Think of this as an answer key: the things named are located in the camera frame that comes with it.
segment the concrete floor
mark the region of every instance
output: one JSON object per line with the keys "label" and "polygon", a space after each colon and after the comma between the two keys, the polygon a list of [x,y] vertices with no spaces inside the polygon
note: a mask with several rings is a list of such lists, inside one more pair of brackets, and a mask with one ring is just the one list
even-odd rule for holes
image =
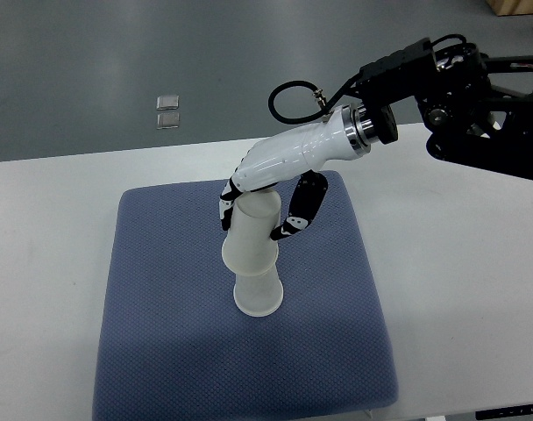
{"label": "concrete floor", "polygon": [[[288,129],[267,109],[283,82],[330,96],[364,64],[451,32],[491,56],[533,54],[532,28],[485,0],[0,0],[0,161],[270,136]],[[180,96],[181,126],[158,131],[165,94]],[[299,89],[280,107],[316,111]],[[393,108],[421,121],[413,99]]]}

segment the blue square cushion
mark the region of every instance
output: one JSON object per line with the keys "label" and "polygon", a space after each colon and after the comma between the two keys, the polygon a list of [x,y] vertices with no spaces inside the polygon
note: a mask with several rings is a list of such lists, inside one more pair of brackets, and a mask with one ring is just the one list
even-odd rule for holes
{"label": "blue square cushion", "polygon": [[[397,397],[387,330],[342,179],[313,225],[280,241],[281,307],[233,301],[218,197],[225,181],[124,193],[93,419],[285,420],[373,409]],[[280,183],[285,217],[296,180]]]}

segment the plastic cup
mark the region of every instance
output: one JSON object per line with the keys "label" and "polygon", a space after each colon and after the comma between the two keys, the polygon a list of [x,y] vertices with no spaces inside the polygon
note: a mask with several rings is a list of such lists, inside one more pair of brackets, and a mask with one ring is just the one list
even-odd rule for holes
{"label": "plastic cup", "polygon": [[282,304],[284,288],[276,265],[259,276],[235,276],[233,298],[248,316],[262,318],[274,313]]}
{"label": "plastic cup", "polygon": [[234,203],[231,227],[222,246],[225,266],[236,275],[264,274],[278,259],[270,232],[281,220],[281,198],[273,189],[244,193]]}

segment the robotic arm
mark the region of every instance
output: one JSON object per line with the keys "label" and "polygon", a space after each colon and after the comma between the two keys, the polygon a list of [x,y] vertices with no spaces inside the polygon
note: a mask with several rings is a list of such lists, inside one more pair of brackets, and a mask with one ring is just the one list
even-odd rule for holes
{"label": "robotic arm", "polygon": [[[460,42],[437,52],[446,39]],[[321,203],[327,181],[319,171],[329,160],[355,160],[372,143],[398,139],[389,107],[409,96],[417,101],[426,127],[433,133],[427,150],[433,157],[533,180],[533,90],[523,94],[493,86],[492,73],[533,72],[533,56],[490,59],[461,35],[412,46],[365,65],[327,102],[321,90],[305,81],[284,83],[268,99],[271,113],[286,124],[305,124],[258,142],[241,161],[220,196],[220,218],[230,228],[234,201],[246,191],[271,187],[301,175],[288,217],[271,239],[283,239],[309,226]],[[311,89],[321,110],[304,118],[284,118],[274,99],[285,89]],[[335,107],[344,96],[360,106]],[[493,112],[506,113],[502,126]]]}

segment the table surface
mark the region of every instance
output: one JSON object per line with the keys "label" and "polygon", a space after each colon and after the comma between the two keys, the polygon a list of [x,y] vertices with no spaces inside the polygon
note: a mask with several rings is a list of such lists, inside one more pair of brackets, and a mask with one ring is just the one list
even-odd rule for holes
{"label": "table surface", "polygon": [[[533,182],[435,161],[427,138],[402,125],[398,142],[326,165],[394,349],[399,401],[375,419],[533,403]],[[0,419],[90,418],[121,195],[227,178],[255,141],[0,162]]]}

